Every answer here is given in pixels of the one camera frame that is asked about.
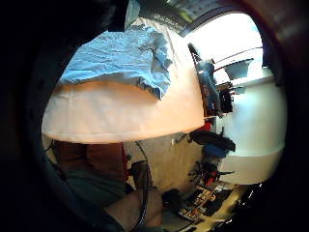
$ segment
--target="wall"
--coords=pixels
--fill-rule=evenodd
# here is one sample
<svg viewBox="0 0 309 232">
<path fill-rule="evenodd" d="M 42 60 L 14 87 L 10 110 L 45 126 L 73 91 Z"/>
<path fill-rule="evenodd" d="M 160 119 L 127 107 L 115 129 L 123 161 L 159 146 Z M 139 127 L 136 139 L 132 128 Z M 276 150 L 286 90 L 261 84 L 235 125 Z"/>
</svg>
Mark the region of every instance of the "wall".
<svg viewBox="0 0 309 232">
<path fill-rule="evenodd" d="M 260 183 L 271 176 L 285 145 L 287 106 L 283 88 L 268 78 L 246 86 L 245 94 L 234 96 L 234 112 L 217 119 L 217 132 L 237 145 L 220 164 L 221 171 L 235 174 L 220 180 L 234 184 Z"/>
</svg>

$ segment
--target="cable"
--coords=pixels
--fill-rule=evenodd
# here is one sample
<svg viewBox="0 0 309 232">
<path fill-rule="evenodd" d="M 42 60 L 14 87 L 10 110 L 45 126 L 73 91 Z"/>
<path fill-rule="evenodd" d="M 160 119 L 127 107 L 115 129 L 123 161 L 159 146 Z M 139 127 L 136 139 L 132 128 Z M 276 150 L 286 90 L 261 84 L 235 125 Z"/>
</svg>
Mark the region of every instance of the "cable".
<svg viewBox="0 0 309 232">
<path fill-rule="evenodd" d="M 51 148 L 53 148 L 53 145 L 54 145 L 54 140 L 51 139 L 51 142 L 50 142 L 49 146 L 48 146 L 44 151 L 47 152 L 48 150 L 50 150 Z"/>
<path fill-rule="evenodd" d="M 139 145 L 138 142 L 134 141 L 134 143 L 138 146 L 139 150 L 142 152 L 142 154 L 143 154 L 143 156 L 144 156 L 144 158 L 145 158 L 145 160 L 146 160 L 146 162 L 147 162 L 147 164 L 148 164 L 148 158 L 147 158 L 147 156 L 146 156 L 145 151 L 143 150 L 143 148 L 141 147 L 141 145 Z"/>
<path fill-rule="evenodd" d="M 147 156 L 145 154 L 145 151 L 143 150 L 143 148 L 139 145 L 138 142 L 134 142 L 138 148 L 140 149 L 140 151 L 142 152 L 144 158 L 145 158 L 145 161 L 147 163 L 147 166 L 148 166 L 148 159 L 147 159 Z M 140 214 L 139 214 L 139 219 L 137 220 L 134 228 L 132 229 L 132 231 L 137 231 L 138 228 L 140 228 L 140 226 L 142 226 L 144 224 L 144 221 L 145 221 L 145 215 L 146 215 L 146 211 L 147 211 L 147 203 L 148 203 L 148 195 L 149 195 L 149 172 L 146 171 L 146 178 L 144 179 L 144 187 L 143 187 L 143 203 L 142 203 L 142 207 L 141 207 L 141 211 L 140 211 Z"/>
</svg>

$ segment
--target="floor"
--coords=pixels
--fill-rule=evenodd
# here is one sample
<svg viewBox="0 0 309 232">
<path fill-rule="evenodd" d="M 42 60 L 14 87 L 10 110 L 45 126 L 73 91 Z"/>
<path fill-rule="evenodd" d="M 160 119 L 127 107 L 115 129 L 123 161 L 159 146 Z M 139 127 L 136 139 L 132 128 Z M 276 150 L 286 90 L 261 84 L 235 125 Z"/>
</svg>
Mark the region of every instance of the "floor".
<svg viewBox="0 0 309 232">
<path fill-rule="evenodd" d="M 148 157 L 154 186 L 161 192 L 169 189 L 178 189 L 183 194 L 189 194 L 193 191 L 193 184 L 190 182 L 192 178 L 187 174 L 194 168 L 195 162 L 201 160 L 202 146 L 195 142 L 188 143 L 187 136 L 177 143 L 176 141 L 182 135 L 182 133 L 176 133 L 138 141 Z M 45 148 L 48 147 L 49 142 L 50 140 L 46 137 L 42 140 Z M 125 142 L 124 145 L 126 154 L 131 156 L 128 167 L 135 161 L 144 160 L 136 144 Z M 54 160 L 50 151 L 47 152 L 47 155 L 50 159 Z M 128 182 L 134 185 L 132 178 L 129 178 Z M 202 216 L 203 222 L 200 222 L 198 225 L 191 225 L 197 227 L 197 232 L 209 231 L 214 225 L 233 215 L 231 211 L 237 200 L 246 190 L 246 186 L 235 186 L 228 183 L 224 183 L 224 185 L 234 190 L 229 198 L 224 201 L 220 210 L 212 217 Z M 179 230 L 188 224 L 188 221 L 174 217 L 168 212 L 163 214 L 163 228 L 168 229 L 168 231 Z"/>
</svg>

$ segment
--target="blue blanket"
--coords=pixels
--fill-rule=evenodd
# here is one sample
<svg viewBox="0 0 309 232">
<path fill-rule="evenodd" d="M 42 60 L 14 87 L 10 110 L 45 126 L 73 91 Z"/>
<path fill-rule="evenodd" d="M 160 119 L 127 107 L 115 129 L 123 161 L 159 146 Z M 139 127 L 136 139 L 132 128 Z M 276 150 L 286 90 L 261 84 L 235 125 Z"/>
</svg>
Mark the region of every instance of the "blue blanket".
<svg viewBox="0 0 309 232">
<path fill-rule="evenodd" d="M 149 90 L 161 100 L 171 81 L 166 44 L 162 33 L 145 25 L 104 32 L 77 49 L 59 81 L 117 81 Z"/>
</svg>

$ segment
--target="red object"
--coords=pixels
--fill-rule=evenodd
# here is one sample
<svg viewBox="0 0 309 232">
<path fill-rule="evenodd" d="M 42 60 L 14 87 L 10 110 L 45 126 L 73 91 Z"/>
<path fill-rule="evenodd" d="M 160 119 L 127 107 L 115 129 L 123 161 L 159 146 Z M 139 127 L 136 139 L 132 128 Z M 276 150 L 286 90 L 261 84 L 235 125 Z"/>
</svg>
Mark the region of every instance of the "red object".
<svg viewBox="0 0 309 232">
<path fill-rule="evenodd" d="M 208 178 L 204 179 L 204 185 L 210 186 L 215 181 L 216 175 L 217 175 L 216 171 L 213 171 L 212 173 L 210 173 L 210 176 Z"/>
</svg>

